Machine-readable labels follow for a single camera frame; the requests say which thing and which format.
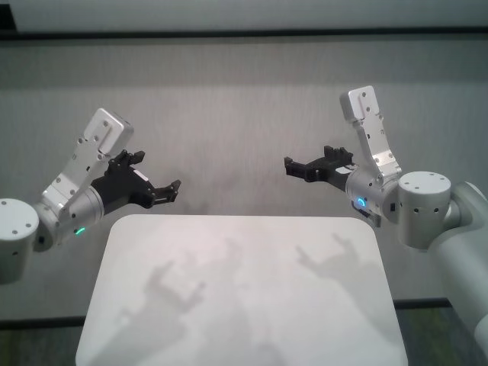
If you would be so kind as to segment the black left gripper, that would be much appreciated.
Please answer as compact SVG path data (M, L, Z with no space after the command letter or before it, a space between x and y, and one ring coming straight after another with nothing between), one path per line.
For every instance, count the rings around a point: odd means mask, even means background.
M131 167L141 163L145 155L142 150L131 153L124 149L109 161L106 172L91 183L91 187L101 199L104 214L114 212L128 204L149 209L175 201L181 186L180 180L156 188L135 173L135 169Z

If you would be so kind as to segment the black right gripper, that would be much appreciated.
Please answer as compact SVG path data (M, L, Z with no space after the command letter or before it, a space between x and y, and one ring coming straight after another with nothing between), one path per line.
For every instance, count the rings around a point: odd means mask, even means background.
M295 162L291 157L284 157L286 175L302 179L309 183L325 182L340 191L345 191L346 182L355 167L353 154L344 147L324 146L324 157L308 164Z

